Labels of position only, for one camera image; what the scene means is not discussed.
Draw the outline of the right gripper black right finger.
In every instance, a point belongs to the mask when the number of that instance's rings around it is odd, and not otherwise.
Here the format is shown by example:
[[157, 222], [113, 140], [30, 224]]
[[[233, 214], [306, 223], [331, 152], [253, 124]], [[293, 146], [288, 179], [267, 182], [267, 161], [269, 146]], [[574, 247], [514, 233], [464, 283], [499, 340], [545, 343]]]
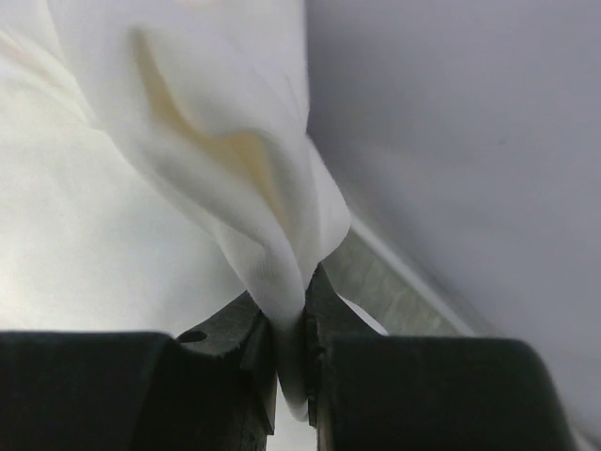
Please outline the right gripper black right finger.
[[316, 267], [305, 292], [303, 319], [308, 421], [316, 430], [316, 448], [328, 450], [330, 395], [324, 368], [331, 340], [339, 335], [378, 336], [379, 332], [336, 293], [321, 264]]

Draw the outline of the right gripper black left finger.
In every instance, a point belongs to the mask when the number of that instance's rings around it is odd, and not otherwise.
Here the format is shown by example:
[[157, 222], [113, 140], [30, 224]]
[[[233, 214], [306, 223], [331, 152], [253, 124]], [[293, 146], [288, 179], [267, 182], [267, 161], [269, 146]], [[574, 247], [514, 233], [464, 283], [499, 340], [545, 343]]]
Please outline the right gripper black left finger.
[[268, 320], [243, 293], [177, 342], [202, 365], [193, 413], [203, 450], [264, 450], [275, 430], [277, 375]]

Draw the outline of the white floral t shirt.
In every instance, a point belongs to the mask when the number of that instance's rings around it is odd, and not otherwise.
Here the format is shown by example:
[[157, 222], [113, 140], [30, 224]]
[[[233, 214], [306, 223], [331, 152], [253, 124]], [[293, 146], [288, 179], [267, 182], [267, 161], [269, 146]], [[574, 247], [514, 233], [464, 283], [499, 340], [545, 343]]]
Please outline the white floral t shirt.
[[350, 215], [308, 135], [302, 1], [1, 5], [1, 326], [181, 332], [247, 291], [289, 410]]

